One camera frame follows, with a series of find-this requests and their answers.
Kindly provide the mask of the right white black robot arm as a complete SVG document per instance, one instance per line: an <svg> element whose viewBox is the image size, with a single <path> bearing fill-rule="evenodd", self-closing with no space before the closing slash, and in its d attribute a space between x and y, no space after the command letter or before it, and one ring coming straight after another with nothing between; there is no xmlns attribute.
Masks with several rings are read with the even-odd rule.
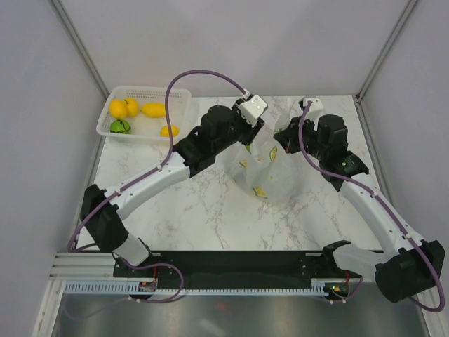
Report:
<svg viewBox="0 0 449 337"><path fill-rule="evenodd" d="M438 306L420 307L441 312L445 307L440 281L445 249L436 240L426 241L398 214L376 186L368 167L349 151L347 135L343 118L331 114L320 117L318 122L295 117L286 129L274 135L286 153L302 153L358 211L382 247L382 252L375 253L348 241L329 244L323 248L326 255L320 261L323 273L336 277L348 271L373 280L393 303L437 288Z"/></svg>

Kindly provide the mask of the white lemon-print plastic bag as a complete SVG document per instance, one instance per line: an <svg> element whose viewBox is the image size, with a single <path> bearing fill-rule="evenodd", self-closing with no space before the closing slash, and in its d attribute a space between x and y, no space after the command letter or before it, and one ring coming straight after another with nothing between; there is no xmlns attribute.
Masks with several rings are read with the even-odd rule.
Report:
<svg viewBox="0 0 449 337"><path fill-rule="evenodd" d="M227 172L247 194L272 204L282 205L297 192L299 161L287 154L274 135L287 128L292 118L294 100L275 102L262 116L265 125L252 143L242 147Z"/></svg>

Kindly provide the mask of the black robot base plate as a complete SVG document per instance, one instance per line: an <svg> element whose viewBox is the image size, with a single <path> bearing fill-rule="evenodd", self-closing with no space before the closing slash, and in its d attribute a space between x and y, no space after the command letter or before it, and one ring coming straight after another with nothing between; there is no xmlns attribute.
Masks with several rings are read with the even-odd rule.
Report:
<svg viewBox="0 0 449 337"><path fill-rule="evenodd" d="M171 264L188 289L306 288L312 279L346 279L321 251L155 251L142 265Z"/></svg>

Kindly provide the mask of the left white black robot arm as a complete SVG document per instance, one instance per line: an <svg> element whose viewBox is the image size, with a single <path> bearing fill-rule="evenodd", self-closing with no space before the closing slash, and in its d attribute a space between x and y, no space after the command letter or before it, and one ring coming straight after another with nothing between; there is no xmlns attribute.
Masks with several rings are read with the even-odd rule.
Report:
<svg viewBox="0 0 449 337"><path fill-rule="evenodd" d="M167 159L106 189L88 187L81 221L99 250L126 260L137 276L149 275L154 267L149 249L127 231L123 221L158 193L213 165L216 156L234 143L250 144L264 126L262 115L267 108L258 95L239 99L232 107L214 105L173 146Z"/></svg>

